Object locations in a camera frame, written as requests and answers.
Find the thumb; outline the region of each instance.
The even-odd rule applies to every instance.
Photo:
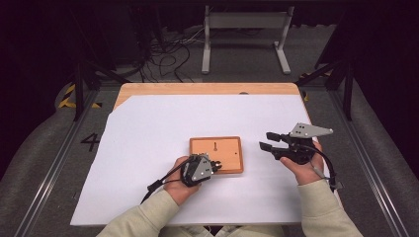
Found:
[[[292,161],[290,158],[281,157],[280,161],[284,164],[285,167],[289,168],[293,173],[295,169],[298,168],[298,164]]]

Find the hand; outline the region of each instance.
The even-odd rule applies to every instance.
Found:
[[[322,151],[318,142],[313,141],[313,143],[318,150]],[[311,164],[308,162],[304,165],[298,165],[287,157],[281,157],[280,161],[295,174],[296,181],[301,186],[321,180],[320,176],[313,169],[314,166],[323,173],[323,158],[317,153],[313,155]]]
[[[182,162],[184,162],[187,159],[188,159],[188,156],[183,156],[181,158],[178,158],[172,169],[178,167]],[[165,184],[163,189],[167,191],[167,193],[169,193],[169,195],[178,205],[183,204],[191,195],[196,193],[201,186],[201,184],[199,184],[197,186],[193,186],[189,188],[186,185],[184,185],[184,183],[182,183],[181,181],[180,169],[177,170],[175,173],[173,173],[171,176],[169,176],[166,182],[168,181],[174,181],[174,182],[169,182]]]

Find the beige jacket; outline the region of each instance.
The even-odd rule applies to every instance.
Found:
[[[298,186],[298,191],[301,196],[301,224],[306,236],[362,236],[325,181]],[[178,210],[179,206],[170,195],[161,191],[112,220],[99,236],[212,236],[202,226],[164,227]],[[279,237],[284,233],[281,225],[224,226],[215,236]]]

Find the beige sleeve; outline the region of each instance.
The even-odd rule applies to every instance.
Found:
[[[98,235],[158,236],[160,229],[178,212],[179,206],[166,191],[160,191],[143,204],[113,219]]]
[[[310,236],[363,236],[324,180],[298,186],[302,230]]]

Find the dark background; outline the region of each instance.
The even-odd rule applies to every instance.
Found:
[[[151,32],[158,30],[158,24],[181,32],[202,24],[204,15],[203,6],[51,7],[22,0],[1,4],[0,177],[25,138],[55,112],[55,97],[73,80],[79,59],[87,58],[108,69],[140,64],[148,56]],[[388,1],[381,6],[385,7],[354,8],[350,13],[340,6],[299,6],[292,24],[351,23],[340,25],[319,62],[339,59],[353,47],[359,50],[355,78],[419,177],[414,149],[419,145],[414,123],[419,120],[418,8],[407,1]],[[367,33],[358,33],[357,29],[368,23]]]

